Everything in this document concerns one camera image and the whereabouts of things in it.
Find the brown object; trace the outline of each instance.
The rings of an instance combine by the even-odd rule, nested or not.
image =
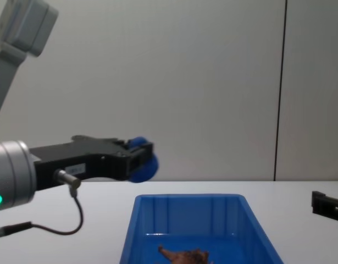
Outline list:
[[[158,250],[171,261],[171,264],[208,264],[208,251],[202,252],[200,249],[196,249],[192,251],[171,252],[163,249],[163,246],[159,246]]]

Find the white wall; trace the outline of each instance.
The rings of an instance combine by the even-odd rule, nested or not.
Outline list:
[[[15,78],[0,141],[143,135],[157,180],[273,178],[283,0],[48,2],[60,17]]]
[[[338,0],[289,0],[278,180],[338,180]]]

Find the label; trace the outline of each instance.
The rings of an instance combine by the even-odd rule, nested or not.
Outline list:
[[[68,174],[71,174],[71,175],[77,175],[77,174],[85,173],[86,172],[86,164],[82,163],[82,164],[78,164],[78,165],[74,165],[74,166],[69,166],[69,167],[65,168],[65,171]]]

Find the blue container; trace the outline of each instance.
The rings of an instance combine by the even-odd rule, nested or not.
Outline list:
[[[214,264],[282,264],[241,195],[138,196],[120,264],[170,263],[159,245],[209,251]]]

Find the white table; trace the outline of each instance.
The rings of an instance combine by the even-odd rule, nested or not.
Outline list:
[[[85,225],[73,236],[30,229],[0,239],[0,263],[117,264],[134,198],[140,194],[244,195],[285,263],[338,263],[338,222],[312,214],[313,190],[338,198],[338,182],[83,183]],[[0,212],[0,226],[25,221],[71,230],[79,215],[67,187],[38,192],[32,203]]]

